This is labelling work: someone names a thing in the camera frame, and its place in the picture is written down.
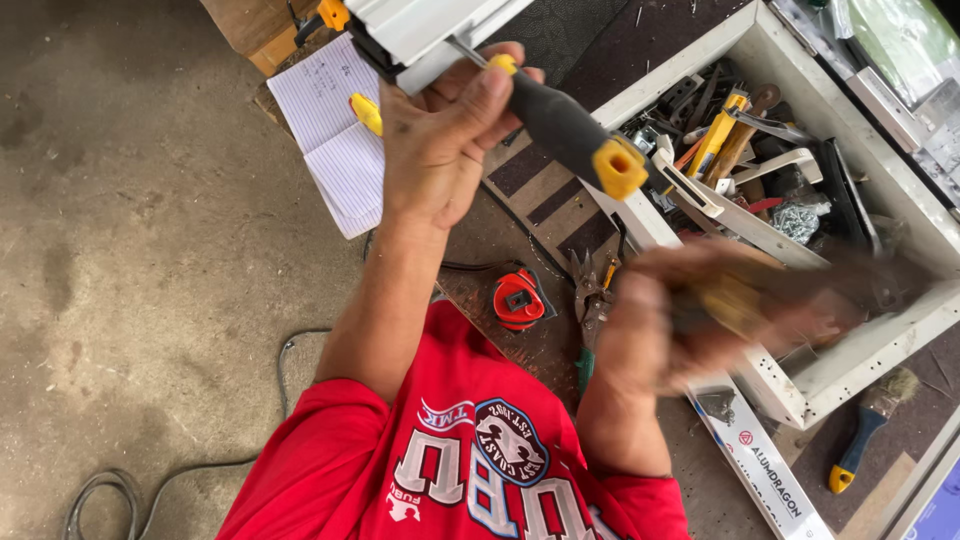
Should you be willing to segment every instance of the red t-shirt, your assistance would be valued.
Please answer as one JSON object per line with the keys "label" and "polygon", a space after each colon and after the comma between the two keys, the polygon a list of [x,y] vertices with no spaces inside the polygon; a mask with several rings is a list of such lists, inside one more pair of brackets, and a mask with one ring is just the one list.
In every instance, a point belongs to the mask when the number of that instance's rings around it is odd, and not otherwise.
{"label": "red t-shirt", "polygon": [[495,537],[689,538],[674,479],[594,478],[560,400],[450,302],[393,407],[354,380],[303,392],[217,535]]}

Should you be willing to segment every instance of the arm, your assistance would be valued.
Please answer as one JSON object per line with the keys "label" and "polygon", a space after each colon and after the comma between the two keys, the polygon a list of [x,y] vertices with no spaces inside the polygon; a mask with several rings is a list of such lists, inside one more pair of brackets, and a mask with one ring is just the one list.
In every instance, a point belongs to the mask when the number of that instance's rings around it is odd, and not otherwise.
{"label": "arm", "polygon": [[594,474],[666,478],[670,453],[653,385],[670,346],[666,292],[636,272],[621,276],[618,285],[577,409],[577,434]]}
{"label": "arm", "polygon": [[[523,61],[518,43],[483,52]],[[539,70],[525,68],[542,81]],[[360,288],[324,347],[315,381],[352,379],[388,403],[413,362],[446,239],[467,213],[483,157],[519,120],[505,111],[513,81],[463,59],[414,99],[381,84],[383,219]]]}
{"label": "arm", "polygon": [[682,393],[690,378],[730,368],[743,358],[748,341],[782,349],[797,333],[815,328],[811,325],[818,315],[811,305],[765,312],[767,321],[749,336],[735,335],[709,319],[684,336],[674,334],[667,291],[701,282],[746,258],[772,260],[736,242],[698,241],[646,252],[621,270],[610,317],[597,341],[593,377],[577,411],[577,432],[592,470],[669,477],[670,453],[657,422],[657,396]]}

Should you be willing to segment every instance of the concrete floor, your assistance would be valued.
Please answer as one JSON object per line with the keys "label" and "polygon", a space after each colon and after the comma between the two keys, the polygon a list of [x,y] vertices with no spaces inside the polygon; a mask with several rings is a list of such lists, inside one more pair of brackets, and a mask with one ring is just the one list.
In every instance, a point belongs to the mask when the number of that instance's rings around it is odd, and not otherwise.
{"label": "concrete floor", "polygon": [[[334,323],[362,240],[196,0],[4,10],[0,538],[52,540],[97,471],[152,496],[173,468],[254,454],[280,421],[280,341]],[[245,473],[178,480],[151,537],[212,538]],[[115,496],[87,506],[88,537],[126,537]]]}

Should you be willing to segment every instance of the red tape measure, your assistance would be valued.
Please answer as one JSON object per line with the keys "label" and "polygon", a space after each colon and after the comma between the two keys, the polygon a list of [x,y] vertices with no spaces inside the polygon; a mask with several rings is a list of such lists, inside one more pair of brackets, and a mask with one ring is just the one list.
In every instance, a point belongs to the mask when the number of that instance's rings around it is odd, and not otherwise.
{"label": "red tape measure", "polygon": [[503,328],[523,331],[540,319],[557,315],[557,310],[540,288],[540,280],[533,270],[520,268],[500,278],[493,286],[493,312]]}

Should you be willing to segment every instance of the green plastic wrap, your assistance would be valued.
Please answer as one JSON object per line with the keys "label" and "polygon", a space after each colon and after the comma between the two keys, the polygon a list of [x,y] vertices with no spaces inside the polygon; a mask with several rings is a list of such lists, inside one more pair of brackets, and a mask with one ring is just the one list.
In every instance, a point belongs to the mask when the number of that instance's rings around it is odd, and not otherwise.
{"label": "green plastic wrap", "polygon": [[960,74],[960,39],[929,0],[847,0],[853,32],[908,107]]}

